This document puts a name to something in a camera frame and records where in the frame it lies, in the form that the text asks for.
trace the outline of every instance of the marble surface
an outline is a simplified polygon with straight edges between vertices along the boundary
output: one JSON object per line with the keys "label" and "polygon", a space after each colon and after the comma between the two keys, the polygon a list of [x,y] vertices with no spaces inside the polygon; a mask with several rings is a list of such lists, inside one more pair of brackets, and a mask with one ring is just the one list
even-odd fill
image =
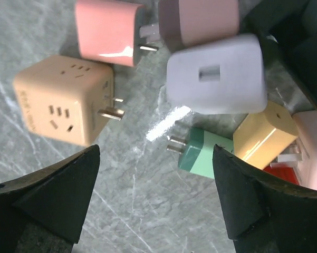
{"label": "marble surface", "polygon": [[[157,21],[158,0],[133,0]],[[258,0],[240,1],[243,17]],[[52,54],[79,57],[74,0],[0,0],[0,182],[62,160],[81,147],[30,134],[12,89],[14,75]],[[234,252],[227,239],[215,182],[177,169],[167,135],[192,125],[225,137],[245,115],[203,116],[166,101],[168,51],[149,53],[134,68],[115,66],[121,122],[96,141],[101,167],[81,240],[73,252]],[[311,105],[275,64],[266,71],[269,97],[291,112]]]}

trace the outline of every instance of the metal plug prong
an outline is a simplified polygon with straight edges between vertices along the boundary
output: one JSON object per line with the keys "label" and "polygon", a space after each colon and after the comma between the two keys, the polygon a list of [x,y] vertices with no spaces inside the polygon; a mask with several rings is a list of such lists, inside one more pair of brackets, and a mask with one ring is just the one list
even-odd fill
{"label": "metal plug prong", "polygon": [[172,145],[167,146],[167,150],[172,151],[172,152],[177,153],[177,154],[183,154],[183,152],[184,152],[183,149],[179,149],[179,148],[174,147]]}
{"label": "metal plug prong", "polygon": [[114,101],[116,101],[116,102],[123,102],[123,101],[124,101],[124,99],[111,98],[111,97],[108,96],[108,95],[105,95],[105,96],[104,96],[104,99],[112,99],[112,100],[114,100]]}
{"label": "metal plug prong", "polygon": [[159,25],[151,24],[142,26],[141,28],[139,28],[139,36],[140,38],[146,38],[146,43],[160,41],[161,37],[159,34]]}
{"label": "metal plug prong", "polygon": [[154,51],[157,52],[159,50],[156,46],[148,46],[148,45],[138,45],[140,49],[147,50],[147,51]]}
{"label": "metal plug prong", "polygon": [[280,154],[276,158],[277,162],[301,162],[302,155],[301,154]]}
{"label": "metal plug prong", "polygon": [[188,144],[186,140],[183,140],[181,138],[174,137],[174,136],[169,136],[168,140],[171,141],[171,142],[183,145],[183,146],[186,146]]}
{"label": "metal plug prong", "polygon": [[98,114],[106,117],[106,118],[110,118],[110,119],[114,119],[114,120],[121,120],[124,116],[124,111],[123,110],[119,110],[119,109],[115,109],[115,108],[111,108],[111,107],[107,107],[105,110],[99,110]]}

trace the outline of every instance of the socket hole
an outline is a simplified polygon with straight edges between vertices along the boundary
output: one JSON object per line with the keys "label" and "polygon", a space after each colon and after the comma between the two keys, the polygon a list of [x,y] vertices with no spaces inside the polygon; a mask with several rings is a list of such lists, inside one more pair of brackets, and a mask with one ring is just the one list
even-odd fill
{"label": "socket hole", "polygon": [[56,124],[53,120],[50,121],[50,124],[51,124],[55,129],[58,128],[57,124]]}
{"label": "socket hole", "polygon": [[49,106],[49,112],[50,114],[54,114],[54,107],[52,105]]}
{"label": "socket hole", "polygon": [[70,132],[70,131],[72,131],[73,130],[73,125],[70,125],[70,127],[68,127],[68,129],[67,129],[67,132]]}

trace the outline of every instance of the white power adapter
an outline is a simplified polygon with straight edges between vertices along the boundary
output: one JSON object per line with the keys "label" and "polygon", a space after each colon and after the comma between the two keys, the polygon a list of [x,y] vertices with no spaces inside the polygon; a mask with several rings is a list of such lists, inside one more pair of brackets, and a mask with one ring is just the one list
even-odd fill
{"label": "white power adapter", "polygon": [[257,37],[240,35],[173,54],[167,97],[201,114],[262,112],[267,91]]}

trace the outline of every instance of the mint green power adapter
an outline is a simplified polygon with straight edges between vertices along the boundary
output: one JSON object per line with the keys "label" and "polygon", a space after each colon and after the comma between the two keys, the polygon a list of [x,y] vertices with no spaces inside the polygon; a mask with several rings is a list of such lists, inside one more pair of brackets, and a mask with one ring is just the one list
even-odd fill
{"label": "mint green power adapter", "polygon": [[182,148],[167,146],[167,150],[181,155],[178,161],[180,169],[211,179],[215,179],[212,163],[214,146],[218,145],[228,152],[234,152],[232,140],[200,128],[191,128],[188,142],[177,137],[170,137],[169,140],[182,145]]}

